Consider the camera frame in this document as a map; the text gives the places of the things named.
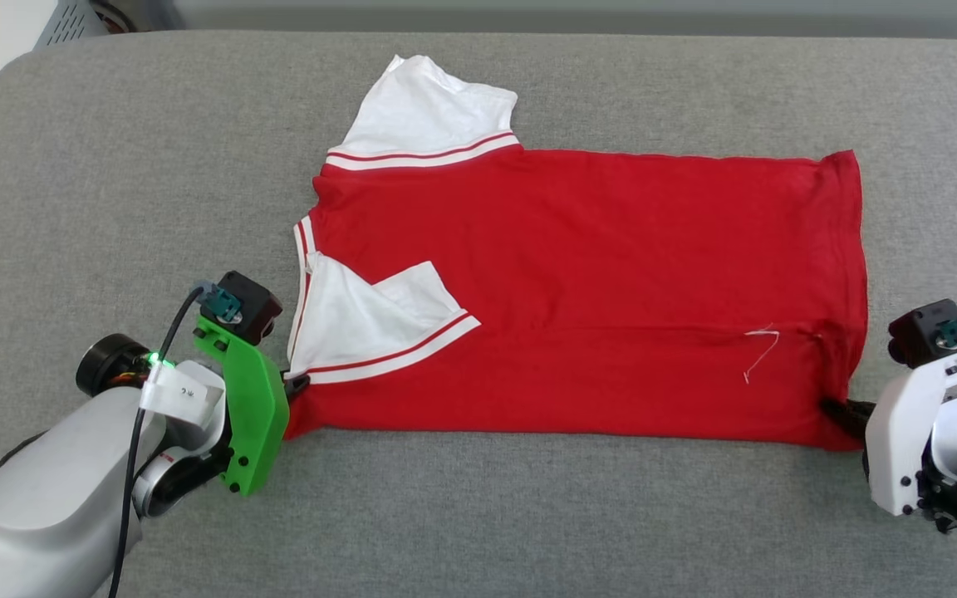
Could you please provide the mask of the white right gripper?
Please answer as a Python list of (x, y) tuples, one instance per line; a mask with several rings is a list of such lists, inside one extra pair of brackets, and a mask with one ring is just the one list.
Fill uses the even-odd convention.
[(957, 386), (957, 353), (892, 380), (876, 404), (823, 398), (820, 410), (848, 438), (865, 440), (867, 483), (874, 503), (893, 516), (919, 500), (916, 473), (947, 390)]

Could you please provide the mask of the white loose thread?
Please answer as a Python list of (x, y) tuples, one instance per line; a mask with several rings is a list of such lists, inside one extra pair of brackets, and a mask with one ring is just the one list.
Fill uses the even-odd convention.
[(744, 371), (742, 371), (742, 379), (744, 379), (744, 383), (751, 385), (753, 372), (761, 363), (763, 363), (764, 360), (766, 360), (766, 357), (770, 355), (770, 352), (778, 345), (779, 341), (781, 340), (781, 332), (775, 328), (774, 322), (770, 322), (767, 323), (766, 326), (763, 326), (763, 328), (745, 332), (744, 336), (747, 336), (748, 338), (762, 337), (768, 340), (767, 347), (755, 357), (753, 362), (749, 364)]

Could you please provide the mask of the red and white shirt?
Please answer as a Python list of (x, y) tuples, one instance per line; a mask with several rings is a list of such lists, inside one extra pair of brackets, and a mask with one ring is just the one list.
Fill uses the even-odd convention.
[[(295, 227), (286, 438), (599, 433), (852, 451), (861, 170), (528, 149), (515, 92), (395, 56)], [(781, 340), (744, 383), (774, 322)]]

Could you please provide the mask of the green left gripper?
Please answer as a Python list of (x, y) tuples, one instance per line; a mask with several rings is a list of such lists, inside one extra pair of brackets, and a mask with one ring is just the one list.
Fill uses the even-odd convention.
[(198, 319), (194, 344), (221, 366), (223, 435), (210, 458), (219, 479), (242, 497), (261, 491), (280, 453), (289, 418), (288, 401), (307, 389), (308, 374), (280, 374), (276, 363), (242, 337)]

